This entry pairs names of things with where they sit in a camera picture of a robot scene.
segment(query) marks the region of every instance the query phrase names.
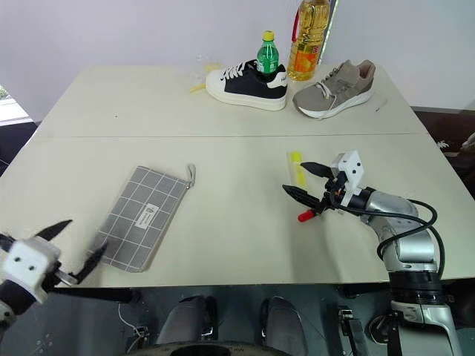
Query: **red object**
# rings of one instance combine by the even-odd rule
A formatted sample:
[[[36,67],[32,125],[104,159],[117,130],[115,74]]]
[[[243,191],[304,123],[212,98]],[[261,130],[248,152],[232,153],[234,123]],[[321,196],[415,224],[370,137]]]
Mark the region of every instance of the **red object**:
[[[305,211],[304,213],[300,214],[298,216],[298,221],[300,221],[301,223],[307,221],[307,220],[310,220],[310,219],[313,219],[314,217],[316,217],[317,214],[313,211],[313,210],[307,210]]]

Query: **yellow bottle cap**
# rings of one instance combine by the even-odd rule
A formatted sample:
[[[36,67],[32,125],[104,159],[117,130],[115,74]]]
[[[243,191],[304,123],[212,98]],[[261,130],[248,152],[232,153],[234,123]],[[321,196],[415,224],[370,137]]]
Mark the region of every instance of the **yellow bottle cap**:
[[[274,41],[274,33],[272,31],[264,31],[262,39],[264,41]]]

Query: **white sole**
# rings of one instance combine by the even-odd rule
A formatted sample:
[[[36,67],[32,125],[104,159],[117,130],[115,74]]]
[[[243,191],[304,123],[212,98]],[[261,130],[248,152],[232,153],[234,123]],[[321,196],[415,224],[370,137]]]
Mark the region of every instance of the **white sole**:
[[[373,93],[374,93],[374,90],[373,88],[371,88],[362,94],[359,94],[357,96],[354,96],[353,98],[348,99],[346,102],[341,103],[341,105],[337,106],[336,108],[333,108],[332,110],[311,111],[311,110],[306,110],[300,107],[298,107],[298,110],[314,119],[326,119],[327,117],[336,115],[337,113],[339,113],[340,111],[343,111],[344,109],[348,109],[348,108],[351,108],[352,106],[360,105],[360,104],[363,104],[364,102],[367,102],[371,98],[371,96],[373,96]]]
[[[215,92],[208,85],[206,86],[206,91],[213,98],[227,104],[252,106],[253,108],[259,108],[268,111],[279,111],[285,108],[286,95],[279,99],[257,98],[250,95]]]

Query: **white wall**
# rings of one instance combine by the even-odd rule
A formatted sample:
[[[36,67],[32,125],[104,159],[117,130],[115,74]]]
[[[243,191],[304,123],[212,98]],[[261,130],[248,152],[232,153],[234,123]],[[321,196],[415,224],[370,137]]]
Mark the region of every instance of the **white wall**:
[[[412,106],[475,110],[474,0],[340,0],[323,63],[371,59]]]
[[[0,0],[0,82],[42,120],[87,65],[225,64],[272,29],[287,63],[300,0]],[[475,1],[340,0],[324,62],[372,59],[411,105],[475,108]]]
[[[0,0],[0,82],[42,120],[87,65],[226,64],[251,59],[264,30],[287,63],[300,0]]]

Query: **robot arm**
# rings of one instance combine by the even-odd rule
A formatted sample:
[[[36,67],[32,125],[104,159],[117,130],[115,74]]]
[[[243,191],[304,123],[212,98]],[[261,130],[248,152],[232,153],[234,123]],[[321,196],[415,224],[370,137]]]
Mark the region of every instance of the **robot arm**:
[[[442,239],[432,226],[437,218],[435,210],[423,202],[359,188],[364,169],[356,151],[338,155],[330,167],[314,162],[302,166],[328,181],[321,200],[300,188],[283,187],[291,197],[310,208],[299,217],[300,221],[322,214],[328,208],[340,209],[360,217],[378,236],[378,255],[389,274],[393,294],[388,354],[462,355],[451,311],[442,294],[440,277],[445,253]],[[428,222],[419,219],[415,203],[429,208],[432,219]],[[428,229],[439,244],[439,268]]]
[[[79,273],[67,274],[60,269],[61,251],[50,241],[71,221],[45,228],[27,240],[0,234],[0,247],[8,253],[2,269],[4,281],[0,284],[0,340],[18,315],[36,301],[43,304],[55,286],[61,282],[68,286],[80,284],[99,263],[106,245],[89,256]]]

